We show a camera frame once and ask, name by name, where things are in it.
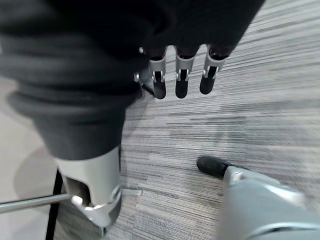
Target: robotic finger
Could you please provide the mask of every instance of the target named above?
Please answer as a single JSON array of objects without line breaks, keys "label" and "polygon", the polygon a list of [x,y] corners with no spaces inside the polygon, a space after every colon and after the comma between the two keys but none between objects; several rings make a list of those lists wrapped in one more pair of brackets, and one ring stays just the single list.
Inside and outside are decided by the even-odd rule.
[{"label": "robotic finger", "polygon": [[207,45],[207,53],[203,67],[203,74],[200,82],[200,92],[209,94],[214,87],[218,72],[221,71],[228,56],[217,53],[211,45]]}]

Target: black fingertip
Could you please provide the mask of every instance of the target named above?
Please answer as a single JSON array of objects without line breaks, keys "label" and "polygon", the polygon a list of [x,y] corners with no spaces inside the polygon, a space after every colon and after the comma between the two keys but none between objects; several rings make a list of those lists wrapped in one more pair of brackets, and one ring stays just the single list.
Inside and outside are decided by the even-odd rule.
[{"label": "black fingertip", "polygon": [[167,91],[166,91],[166,82],[154,82],[153,83],[153,91],[154,91],[154,96],[157,99],[164,99]]},{"label": "black fingertip", "polygon": [[175,82],[175,95],[179,99],[184,99],[188,93],[188,82],[187,81],[176,81]]},{"label": "black fingertip", "polygon": [[214,87],[215,79],[212,77],[205,78],[202,76],[201,82],[200,82],[200,92],[204,95],[209,94],[212,91],[212,88]]}]

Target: black rubber foot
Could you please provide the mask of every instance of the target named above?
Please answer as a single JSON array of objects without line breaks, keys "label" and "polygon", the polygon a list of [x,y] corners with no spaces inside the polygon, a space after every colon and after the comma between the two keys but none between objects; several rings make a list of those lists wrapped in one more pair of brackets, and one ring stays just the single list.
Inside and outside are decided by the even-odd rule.
[{"label": "black rubber foot", "polygon": [[201,156],[196,163],[198,169],[212,177],[223,179],[227,168],[230,164],[218,157]]}]

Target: metal bracket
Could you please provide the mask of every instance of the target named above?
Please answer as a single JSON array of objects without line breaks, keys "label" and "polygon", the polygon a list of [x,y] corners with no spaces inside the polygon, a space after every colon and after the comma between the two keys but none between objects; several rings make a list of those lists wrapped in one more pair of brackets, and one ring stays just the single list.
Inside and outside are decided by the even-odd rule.
[{"label": "metal bracket", "polygon": [[181,81],[181,70],[186,70],[185,81],[188,82],[190,73],[192,72],[194,60],[195,57],[183,59],[179,57],[178,54],[175,55],[175,72],[177,81]]},{"label": "metal bracket", "polygon": [[210,67],[216,67],[215,73],[214,73],[214,79],[217,77],[218,72],[221,71],[222,67],[224,66],[226,59],[222,60],[215,60],[212,57],[210,57],[209,52],[206,53],[205,61],[204,61],[204,66],[203,66],[203,76],[205,78],[208,78],[208,73],[210,70]]}]

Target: silver joint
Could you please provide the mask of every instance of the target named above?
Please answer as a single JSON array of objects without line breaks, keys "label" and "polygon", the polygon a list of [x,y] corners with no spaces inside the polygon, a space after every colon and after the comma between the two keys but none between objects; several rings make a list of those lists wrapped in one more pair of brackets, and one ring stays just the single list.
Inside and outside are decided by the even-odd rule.
[{"label": "silver joint", "polygon": [[221,71],[223,65],[225,64],[227,57],[222,60],[215,60],[212,57],[210,57],[209,52],[206,53],[205,61],[204,61],[204,67],[203,67],[203,76],[204,78],[208,78],[208,73],[210,70],[210,67],[216,67],[215,73],[213,78],[215,79],[218,75],[218,72]]},{"label": "silver joint", "polygon": [[152,72],[152,81],[154,83],[156,80],[156,72],[161,73],[161,83],[165,82],[166,79],[166,56],[164,56],[161,60],[150,60],[149,61],[149,69]]},{"label": "silver joint", "polygon": [[83,199],[80,196],[74,195],[71,198],[73,205],[83,213],[90,221],[92,221],[98,227],[107,227],[111,225],[115,219],[112,219],[109,215],[117,205],[120,204],[121,191],[119,190],[112,202],[99,205],[86,205],[83,204]]},{"label": "silver joint", "polygon": [[136,83],[139,83],[139,82],[140,82],[140,76],[139,76],[139,73],[138,73],[138,72],[135,72],[135,73],[133,74],[133,78],[134,78],[134,81],[135,81]]},{"label": "silver joint", "polygon": [[188,82],[194,60],[195,57],[183,59],[179,57],[178,54],[175,55],[175,72],[177,81],[181,81],[181,70],[186,70],[186,78],[184,81]]}]

